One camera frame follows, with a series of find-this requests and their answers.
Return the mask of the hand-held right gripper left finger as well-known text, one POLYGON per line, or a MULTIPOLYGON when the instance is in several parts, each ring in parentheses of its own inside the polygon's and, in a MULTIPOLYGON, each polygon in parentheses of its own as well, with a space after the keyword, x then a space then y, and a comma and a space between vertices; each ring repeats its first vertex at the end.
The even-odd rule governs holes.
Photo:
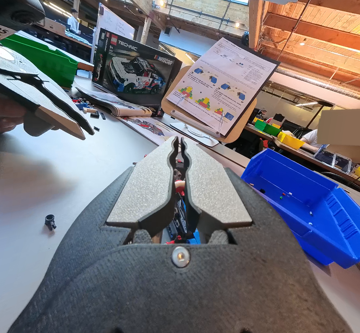
POLYGON ((146 230, 154 237, 170 225, 175 215, 178 142, 178 136, 169 138, 133 167, 106 220, 108 226, 146 230))

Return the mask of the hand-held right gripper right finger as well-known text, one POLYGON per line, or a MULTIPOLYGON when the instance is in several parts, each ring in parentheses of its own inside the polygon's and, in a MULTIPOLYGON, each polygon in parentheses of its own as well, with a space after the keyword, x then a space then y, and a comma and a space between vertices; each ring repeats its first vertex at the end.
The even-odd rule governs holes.
POLYGON ((182 138, 181 150, 188 228, 213 233, 251 226, 252 217, 224 166, 189 139, 182 138))

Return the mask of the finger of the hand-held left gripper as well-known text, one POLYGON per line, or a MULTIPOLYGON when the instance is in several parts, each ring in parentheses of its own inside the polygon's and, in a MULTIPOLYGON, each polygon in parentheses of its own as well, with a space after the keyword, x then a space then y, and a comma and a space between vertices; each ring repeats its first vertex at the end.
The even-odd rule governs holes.
POLYGON ((78 139, 85 140, 80 124, 57 107, 38 88, 20 80, 1 77, 1 93, 27 109, 24 128, 31 136, 41 136, 52 129, 60 129, 78 139))
POLYGON ((89 120, 79 110, 69 95, 54 80, 48 77, 46 74, 38 74, 36 77, 40 80, 36 83, 36 87, 44 96, 47 96, 58 108, 73 118, 85 131, 87 131, 90 135, 95 134, 89 120))

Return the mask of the toy brick car chassis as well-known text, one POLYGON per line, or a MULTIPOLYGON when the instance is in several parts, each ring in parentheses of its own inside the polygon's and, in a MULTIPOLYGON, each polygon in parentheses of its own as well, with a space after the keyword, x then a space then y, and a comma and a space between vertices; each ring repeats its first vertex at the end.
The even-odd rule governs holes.
POLYGON ((174 171, 174 181, 176 187, 175 214, 170 225, 164 230, 162 243, 187 243, 201 244, 201 236, 196 228, 192 232, 188 227, 187 206, 186 206, 186 168, 181 153, 176 157, 176 168, 174 171))

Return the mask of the blue plastic bin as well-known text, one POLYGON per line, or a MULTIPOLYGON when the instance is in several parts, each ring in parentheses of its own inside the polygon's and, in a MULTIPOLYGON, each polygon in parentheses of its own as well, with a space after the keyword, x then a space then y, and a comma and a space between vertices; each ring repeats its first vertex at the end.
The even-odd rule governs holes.
POLYGON ((296 219, 285 222, 314 259, 342 268, 360 262, 360 208, 338 183, 269 149, 251 158, 241 178, 272 183, 311 209, 312 226, 296 219))

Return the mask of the grey desk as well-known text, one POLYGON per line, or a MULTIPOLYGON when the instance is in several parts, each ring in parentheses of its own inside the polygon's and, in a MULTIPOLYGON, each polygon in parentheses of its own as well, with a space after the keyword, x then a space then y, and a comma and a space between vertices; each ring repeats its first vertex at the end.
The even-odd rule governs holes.
POLYGON ((359 270, 309 259, 240 178, 252 225, 188 246, 183 268, 172 244, 108 226, 118 176, 156 146, 107 118, 85 141, 1 136, 1 332, 359 332, 359 270))

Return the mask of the person's left hand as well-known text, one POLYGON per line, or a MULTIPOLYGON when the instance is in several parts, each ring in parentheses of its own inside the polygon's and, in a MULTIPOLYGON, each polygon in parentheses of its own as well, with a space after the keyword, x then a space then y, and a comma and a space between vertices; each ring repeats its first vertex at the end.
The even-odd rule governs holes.
POLYGON ((0 98, 0 134, 14 130, 24 123, 27 109, 17 102, 0 98))

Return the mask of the scattered dark brick parts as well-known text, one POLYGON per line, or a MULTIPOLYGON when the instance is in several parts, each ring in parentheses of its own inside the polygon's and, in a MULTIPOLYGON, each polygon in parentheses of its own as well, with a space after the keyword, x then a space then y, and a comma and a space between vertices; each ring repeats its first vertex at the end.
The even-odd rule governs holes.
POLYGON ((69 97, 75 103, 81 114, 86 115, 87 118, 106 120, 105 113, 91 104, 90 101, 72 95, 69 97))

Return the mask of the green plastic bin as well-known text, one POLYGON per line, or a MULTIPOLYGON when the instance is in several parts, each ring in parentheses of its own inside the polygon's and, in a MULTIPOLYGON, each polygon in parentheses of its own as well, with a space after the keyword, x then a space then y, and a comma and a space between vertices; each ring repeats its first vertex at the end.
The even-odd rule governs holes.
POLYGON ((3 45, 20 53, 62 87, 72 87, 78 61, 63 50, 52 49, 30 38, 13 34, 1 40, 3 45))

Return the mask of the cardboard box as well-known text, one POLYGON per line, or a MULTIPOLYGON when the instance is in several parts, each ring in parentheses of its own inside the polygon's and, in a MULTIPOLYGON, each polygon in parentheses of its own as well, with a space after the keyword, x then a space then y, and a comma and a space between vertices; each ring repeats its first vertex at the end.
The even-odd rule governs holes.
POLYGON ((44 17, 41 26, 49 32, 53 32, 53 33, 62 36, 62 37, 67 37, 67 34, 65 34, 67 27, 63 23, 59 23, 59 22, 51 20, 48 17, 44 17))

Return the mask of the open curled instruction booklet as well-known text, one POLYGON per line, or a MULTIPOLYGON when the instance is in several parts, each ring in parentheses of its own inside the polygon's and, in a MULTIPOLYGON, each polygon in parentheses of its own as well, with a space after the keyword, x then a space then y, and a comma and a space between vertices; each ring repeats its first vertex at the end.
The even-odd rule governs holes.
POLYGON ((75 83, 75 88, 90 102, 106 107, 115 117, 150 117, 148 107, 123 101, 113 93, 84 88, 75 83))

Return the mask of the white stand base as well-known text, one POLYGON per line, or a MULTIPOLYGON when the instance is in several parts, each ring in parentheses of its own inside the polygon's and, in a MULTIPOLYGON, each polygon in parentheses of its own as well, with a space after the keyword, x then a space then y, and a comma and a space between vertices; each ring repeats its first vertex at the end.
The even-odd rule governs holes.
POLYGON ((213 136, 210 136, 210 135, 208 135, 208 134, 205 134, 205 133, 198 130, 197 128, 193 128, 186 123, 171 122, 170 125, 172 128, 180 130, 181 133, 188 135, 189 138, 197 140, 198 142, 205 145, 205 146, 213 147, 219 144, 219 141, 215 138, 213 138, 213 136))

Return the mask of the toy car set box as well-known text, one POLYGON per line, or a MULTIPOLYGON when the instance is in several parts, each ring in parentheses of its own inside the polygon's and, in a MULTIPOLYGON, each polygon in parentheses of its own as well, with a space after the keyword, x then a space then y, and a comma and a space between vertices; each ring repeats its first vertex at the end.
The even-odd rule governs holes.
POLYGON ((181 67, 182 61, 171 54, 99 29, 92 82, 123 101, 150 108, 154 117, 165 114, 161 102, 181 67))

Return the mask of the wooden document stand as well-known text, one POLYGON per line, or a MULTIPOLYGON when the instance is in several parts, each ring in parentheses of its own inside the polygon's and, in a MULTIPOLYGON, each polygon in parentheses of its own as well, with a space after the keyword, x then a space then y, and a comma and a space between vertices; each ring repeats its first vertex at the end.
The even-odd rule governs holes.
POLYGON ((182 67, 174 80, 172 85, 170 86, 169 91, 165 93, 165 97, 161 101, 161 108, 166 114, 169 114, 172 118, 176 118, 180 120, 183 125, 187 125, 186 128, 193 128, 202 133, 202 138, 209 136, 210 140, 218 140, 220 142, 234 142, 236 141, 242 130, 245 129, 255 107, 257 103, 257 99, 250 104, 250 107, 246 109, 244 115, 237 120, 237 123, 229 130, 228 135, 218 134, 214 129, 208 126, 207 124, 202 123, 199 119, 193 117, 192 114, 187 113, 185 109, 177 107, 176 103, 172 103, 167 99, 167 96, 171 93, 171 91, 177 86, 177 83, 183 79, 183 76, 187 74, 187 71, 191 69, 191 65, 187 65, 182 67))

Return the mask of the yellow plastic bin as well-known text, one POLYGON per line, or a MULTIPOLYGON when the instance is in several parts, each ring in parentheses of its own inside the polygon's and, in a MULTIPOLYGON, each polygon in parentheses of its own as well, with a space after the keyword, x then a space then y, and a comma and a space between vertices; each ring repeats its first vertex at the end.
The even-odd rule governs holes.
POLYGON ((277 139, 278 139, 282 144, 284 144, 284 145, 287 145, 287 146, 290 146, 290 147, 294 149, 294 150, 299 150, 299 149, 301 149, 301 147, 304 146, 304 144, 305 144, 305 141, 301 141, 300 139, 294 138, 293 135, 287 134, 287 133, 284 133, 284 131, 280 131, 280 133, 278 134, 277 139))

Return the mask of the whiteboard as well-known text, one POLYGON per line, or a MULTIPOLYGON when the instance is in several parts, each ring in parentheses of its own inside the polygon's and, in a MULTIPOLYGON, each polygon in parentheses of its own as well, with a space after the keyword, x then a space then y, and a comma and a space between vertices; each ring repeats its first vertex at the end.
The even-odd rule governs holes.
POLYGON ((94 29, 94 37, 92 37, 91 60, 90 60, 91 64, 94 63, 95 48, 99 44, 99 36, 100 36, 101 28, 105 28, 113 33, 118 33, 119 36, 123 36, 131 39, 134 38, 134 33, 135 33, 135 29, 131 24, 128 24, 124 20, 122 20, 119 16, 117 16, 115 12, 107 8, 102 2, 100 2, 97 24, 94 29))

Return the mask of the small coloured brick pieces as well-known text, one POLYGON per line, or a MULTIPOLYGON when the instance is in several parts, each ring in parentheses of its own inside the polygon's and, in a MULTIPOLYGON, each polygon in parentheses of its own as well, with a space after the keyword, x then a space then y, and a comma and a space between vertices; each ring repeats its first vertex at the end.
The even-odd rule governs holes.
POLYGON ((299 221, 304 220, 306 225, 314 225, 314 212, 311 209, 290 192, 285 192, 268 182, 250 182, 248 184, 257 190, 285 221, 296 219, 299 221))

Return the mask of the wooden table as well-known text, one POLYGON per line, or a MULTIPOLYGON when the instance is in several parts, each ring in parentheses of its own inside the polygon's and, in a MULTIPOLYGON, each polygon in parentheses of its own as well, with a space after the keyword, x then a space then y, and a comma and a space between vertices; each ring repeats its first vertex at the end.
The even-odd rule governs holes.
POLYGON ((325 174, 328 178, 332 178, 337 182, 341 182, 346 185, 355 184, 360 187, 360 178, 353 173, 343 173, 331 166, 325 165, 323 162, 314 158, 314 155, 307 150, 295 150, 291 146, 283 144, 278 138, 266 138, 268 140, 268 147, 312 171, 325 174))

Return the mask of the printed instruction sheet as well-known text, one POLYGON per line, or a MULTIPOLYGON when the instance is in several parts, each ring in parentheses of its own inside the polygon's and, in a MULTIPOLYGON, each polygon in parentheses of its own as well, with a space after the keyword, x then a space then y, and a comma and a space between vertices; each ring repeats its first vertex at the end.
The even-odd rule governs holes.
POLYGON ((280 65, 225 38, 205 51, 162 101, 170 115, 182 122, 199 120, 209 134, 228 138, 266 82, 280 65))

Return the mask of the clear acrylic holder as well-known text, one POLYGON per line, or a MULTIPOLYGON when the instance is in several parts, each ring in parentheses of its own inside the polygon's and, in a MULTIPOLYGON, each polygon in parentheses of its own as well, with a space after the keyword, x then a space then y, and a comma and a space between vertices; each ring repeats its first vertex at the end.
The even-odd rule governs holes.
POLYGON ((328 147, 327 144, 321 145, 321 147, 314 155, 314 158, 321 161, 322 163, 327 166, 333 166, 336 153, 328 151, 327 147, 328 147))
POLYGON ((339 153, 334 153, 333 158, 333 168, 337 168, 344 173, 349 173, 352 171, 352 158, 342 156, 339 153))

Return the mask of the black floor lamp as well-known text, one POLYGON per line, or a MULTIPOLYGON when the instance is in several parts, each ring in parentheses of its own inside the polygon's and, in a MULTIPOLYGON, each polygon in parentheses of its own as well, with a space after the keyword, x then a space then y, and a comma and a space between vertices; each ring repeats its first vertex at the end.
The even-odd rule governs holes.
POLYGON ((317 103, 320 104, 320 109, 316 112, 316 114, 312 117, 312 119, 309 122, 309 124, 305 128, 309 128, 312 124, 312 122, 317 118, 317 115, 321 113, 321 110, 325 107, 330 107, 330 108, 334 107, 334 104, 326 102, 326 101, 318 101, 317 103))

